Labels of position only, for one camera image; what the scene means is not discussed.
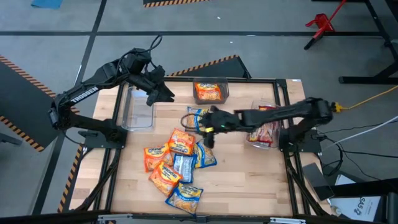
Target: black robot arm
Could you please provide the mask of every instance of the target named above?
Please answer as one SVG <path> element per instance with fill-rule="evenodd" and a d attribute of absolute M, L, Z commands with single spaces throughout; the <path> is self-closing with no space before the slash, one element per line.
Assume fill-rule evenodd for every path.
<path fill-rule="evenodd" d="M 121 143 L 123 133 L 112 119 L 103 121 L 87 118 L 72 113 L 70 107 L 93 95 L 102 89 L 114 88 L 124 82 L 144 90 L 147 95 L 147 105 L 155 102 L 173 102 L 174 94 L 165 86 L 165 71 L 157 66 L 153 71 L 142 73 L 151 62 L 150 53 L 144 49 L 132 49 L 126 53 L 127 57 L 104 64 L 95 74 L 72 89 L 55 97 L 49 117 L 55 129 L 67 130 L 71 127 L 94 130 L 102 133 L 108 142 Z"/>
<path fill-rule="evenodd" d="M 288 144 L 294 144 L 313 127 L 329 123 L 333 118 L 333 105 L 320 98 L 307 98 L 274 110 L 235 110 L 233 114 L 212 106 L 200 123 L 206 128 L 206 132 L 202 133 L 205 145 L 213 148 L 215 134 L 231 131 L 251 133 L 263 124 L 298 117 L 304 119 L 299 124 L 281 130 L 279 147 L 284 148 Z"/>

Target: clear plastic container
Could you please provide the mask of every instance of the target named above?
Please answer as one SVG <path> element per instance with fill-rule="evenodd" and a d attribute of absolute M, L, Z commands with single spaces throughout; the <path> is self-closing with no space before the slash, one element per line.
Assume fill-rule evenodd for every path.
<path fill-rule="evenodd" d="M 122 128 L 128 131 L 150 131 L 154 128 L 154 105 L 147 105 L 145 91 L 127 89 Z"/>
<path fill-rule="evenodd" d="M 256 110 L 272 110 L 278 106 L 274 103 L 270 103 L 266 100 L 255 100 L 252 102 L 251 109 Z M 271 123 L 264 124 L 261 128 L 257 129 L 253 133 L 246 135 L 246 142 L 254 147 L 261 149 L 273 149 L 279 146 L 279 133 L 281 121 L 274 121 Z"/>
<path fill-rule="evenodd" d="M 219 86 L 219 88 L 220 88 L 221 99 L 220 100 L 201 100 L 201 99 L 199 99 L 198 98 L 198 93 L 197 93 L 197 88 L 196 88 L 196 85 L 198 83 L 202 83 L 202 84 L 217 84 Z M 193 97 L 195 98 L 195 103 L 198 104 L 198 105 L 223 104 L 223 103 L 225 103 L 226 99 L 229 97 L 228 81 L 227 81 L 227 79 L 225 77 L 194 78 L 193 79 Z"/>

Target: food package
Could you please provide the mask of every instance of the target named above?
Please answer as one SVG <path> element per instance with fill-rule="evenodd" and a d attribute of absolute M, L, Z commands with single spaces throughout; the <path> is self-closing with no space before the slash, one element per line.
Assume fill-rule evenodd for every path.
<path fill-rule="evenodd" d="M 187 108 L 188 114 L 195 114 L 191 116 L 187 116 L 187 126 L 195 128 L 197 132 L 205 131 L 205 127 L 199 124 L 199 121 L 202 119 L 202 116 L 208 112 L 208 109 L 195 109 L 192 107 Z"/>
<path fill-rule="evenodd" d="M 166 200 L 168 205 L 195 215 L 203 189 L 179 184 L 172 195 Z"/>
<path fill-rule="evenodd" d="M 161 162 L 173 166 L 173 157 L 169 145 L 166 143 L 158 147 L 144 148 L 145 172 L 154 170 Z"/>
<path fill-rule="evenodd" d="M 199 100 L 221 100 L 220 86 L 209 83 L 196 83 Z"/>
<path fill-rule="evenodd" d="M 173 152 L 181 153 L 191 156 L 193 152 L 193 145 L 195 137 L 177 128 L 174 129 L 173 134 L 169 139 L 169 147 Z"/>
<path fill-rule="evenodd" d="M 193 146 L 193 153 L 198 155 L 195 168 L 204 168 L 217 165 L 217 160 L 216 157 L 213 155 L 213 151 L 204 146 L 201 142 L 197 142 Z"/>
<path fill-rule="evenodd" d="M 259 110 L 273 110 L 273 106 L 259 106 Z M 266 146 L 271 146 L 273 143 L 272 135 L 274 133 L 274 128 L 278 125 L 278 121 L 270 122 L 262 125 L 260 128 L 256 129 L 254 132 L 248 135 L 249 142 L 261 142 Z"/>
<path fill-rule="evenodd" d="M 163 192 L 166 196 L 169 196 L 174 187 L 177 186 L 182 176 L 173 170 L 164 162 L 161 162 L 149 176 L 149 180 L 153 181 L 155 186 Z"/>
<path fill-rule="evenodd" d="M 193 182 L 193 170 L 197 163 L 197 155 L 181 156 L 174 155 L 174 170 L 181 174 L 181 183 L 191 184 Z"/>

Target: orange and black striped tape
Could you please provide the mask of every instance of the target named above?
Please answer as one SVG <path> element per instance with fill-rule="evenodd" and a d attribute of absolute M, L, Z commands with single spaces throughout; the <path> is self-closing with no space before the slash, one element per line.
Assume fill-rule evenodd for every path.
<path fill-rule="evenodd" d="M 80 157 L 83 155 L 83 147 L 79 146 L 76 152 L 75 160 L 73 161 L 72 168 L 70 169 L 68 179 L 67 179 L 67 184 L 65 185 L 65 190 L 63 190 L 62 193 L 62 198 L 60 201 L 60 205 L 58 206 L 58 213 L 61 213 L 63 211 L 65 201 L 68 197 L 69 191 L 70 191 L 70 185 L 72 184 L 73 178 L 76 175 L 76 170 L 80 162 Z"/>
<path fill-rule="evenodd" d="M 14 131 L 19 137 L 21 137 L 23 140 L 28 142 L 34 149 L 36 149 L 39 152 L 43 151 L 43 149 L 44 149 L 43 146 L 41 146 L 37 142 L 35 142 L 25 132 L 21 131 L 17 126 L 13 125 L 13 123 L 11 121 L 9 121 L 7 118 L 0 115 L 0 121 L 3 122 L 9 129 Z"/>
<path fill-rule="evenodd" d="M 11 69 L 13 69 L 16 73 L 18 73 L 20 76 L 25 78 L 31 84 L 36 86 L 38 89 L 42 90 L 48 96 L 51 96 L 52 98 L 55 98 L 56 94 L 53 91 L 51 91 L 43 83 L 37 81 L 34 77 L 30 76 L 27 72 L 25 72 L 23 69 L 19 68 L 17 65 L 15 65 L 14 63 L 12 63 L 10 60 L 6 59 L 2 55 L 0 55 L 0 62 L 2 62 L 3 64 L 7 65 Z M 71 110 L 74 113 L 79 113 L 79 110 L 76 107 L 74 107 L 74 106 L 71 107 Z"/>
<path fill-rule="evenodd" d="M 194 2 L 203 2 L 209 0 L 169 0 L 169 1 L 159 1 L 159 2 L 152 2 L 144 4 L 144 7 L 157 7 L 157 6 L 171 6 L 176 4 L 187 4 L 187 3 L 194 3 Z"/>
<path fill-rule="evenodd" d="M 198 70 L 200 68 L 205 68 L 207 66 L 215 65 L 217 63 L 224 62 L 226 60 L 231 60 L 233 58 L 238 58 L 238 57 L 239 57 L 238 55 L 231 55 L 229 57 L 224 57 L 224 58 L 220 58 L 218 60 L 214 60 L 214 61 L 211 61 L 211 62 L 204 63 L 203 65 L 197 65 L 197 66 L 194 66 L 194 67 L 190 67 L 188 69 L 184 69 L 182 71 L 173 72 L 173 73 L 171 73 L 168 76 L 174 77 L 174 76 L 177 76 L 177 75 L 182 75 L 182 74 L 187 73 L 187 72 L 192 72 L 192 71 Z"/>
<path fill-rule="evenodd" d="M 23 69 L 19 68 L 17 65 L 12 63 L 10 60 L 6 59 L 4 56 L 0 55 L 0 62 L 7 65 L 9 68 L 13 69 L 16 73 L 18 73 L 20 76 L 25 78 L 27 81 L 29 81 L 31 84 L 36 86 L 38 89 L 42 90 L 44 93 L 46 93 L 48 96 L 51 96 L 52 98 L 55 98 L 55 93 L 51 91 L 49 88 L 47 88 L 45 85 L 43 85 L 41 82 L 37 81 L 35 78 L 30 76 L 27 72 L 25 72 Z M 79 113 L 79 110 L 75 108 L 74 106 L 71 107 L 71 110 L 74 113 Z M 0 115 L 0 121 L 3 122 L 9 129 L 14 131 L 18 136 L 20 136 L 23 140 L 28 142 L 34 149 L 37 151 L 41 152 L 44 150 L 44 147 L 35 142 L 32 138 L 30 138 L 25 132 L 20 130 L 17 126 L 13 125 L 12 122 L 10 122 L 7 118 L 4 116 Z"/>

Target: wooden tabletop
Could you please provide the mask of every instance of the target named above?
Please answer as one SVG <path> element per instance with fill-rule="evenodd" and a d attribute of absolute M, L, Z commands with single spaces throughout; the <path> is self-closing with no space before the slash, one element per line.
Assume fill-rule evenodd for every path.
<path fill-rule="evenodd" d="M 111 211 L 115 213 L 185 214 L 167 205 L 165 195 L 148 181 L 144 171 L 144 147 L 153 147 L 168 141 L 174 128 L 181 128 L 180 118 L 187 107 L 197 106 L 192 97 L 192 83 L 167 82 L 175 93 L 174 103 L 155 104 L 155 128 L 149 132 L 130 132 L 122 150 Z M 305 98 L 300 80 L 287 80 L 289 98 L 295 103 Z M 118 88 L 102 90 L 98 96 L 94 118 L 111 118 Z M 230 96 L 222 110 L 249 109 L 253 100 L 275 102 L 272 84 L 230 83 Z M 278 149 L 262 150 L 244 143 L 244 133 L 216 136 L 213 153 L 218 164 L 194 171 L 194 187 L 204 189 L 198 206 L 199 215 L 264 215 L 290 216 L 289 188 L 283 155 Z M 104 149 L 95 149 L 81 162 L 70 209 L 79 206 L 98 182 Z M 302 165 L 316 162 L 312 153 L 301 153 Z M 108 187 L 103 191 L 101 208 Z M 298 207 L 303 212 L 300 191 L 296 186 Z M 326 202 L 321 206 L 330 212 Z"/>

